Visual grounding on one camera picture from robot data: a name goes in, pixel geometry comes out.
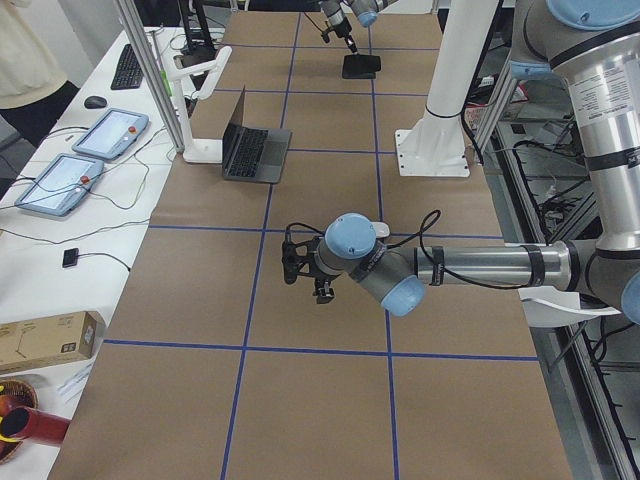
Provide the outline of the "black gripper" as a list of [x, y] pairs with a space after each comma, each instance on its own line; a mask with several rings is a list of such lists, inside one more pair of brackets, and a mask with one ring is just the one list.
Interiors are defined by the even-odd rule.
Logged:
[[336, 278], [336, 275], [327, 275], [324, 273], [315, 276], [314, 295], [316, 295], [317, 304], [328, 304], [334, 299], [334, 290], [331, 284]]
[[345, 41], [348, 49], [352, 54], [358, 53], [358, 48], [356, 46], [355, 41], [351, 37], [351, 24], [347, 18], [342, 19], [338, 23], [331, 23], [329, 20], [326, 21], [327, 28], [322, 31], [322, 40], [325, 43], [330, 42], [329, 34], [334, 32], [338, 38], [341, 38]]

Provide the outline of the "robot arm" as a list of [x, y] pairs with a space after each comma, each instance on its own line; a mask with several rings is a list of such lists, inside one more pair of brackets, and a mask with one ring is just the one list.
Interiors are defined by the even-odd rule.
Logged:
[[326, 17], [326, 27], [321, 30], [322, 40], [328, 43], [330, 33], [334, 32], [338, 38], [344, 40], [352, 54], [357, 54], [358, 49], [351, 36], [352, 27], [342, 6], [350, 8], [361, 26], [369, 27], [377, 20], [380, 12], [395, 2], [396, 0], [318, 1], [320, 10]]
[[309, 273], [319, 302], [341, 274], [396, 316], [427, 286], [550, 286], [639, 318], [639, 5], [635, 1], [520, 1], [512, 67], [567, 84], [602, 224], [595, 240], [548, 246], [386, 245], [369, 219], [348, 213], [313, 240]]

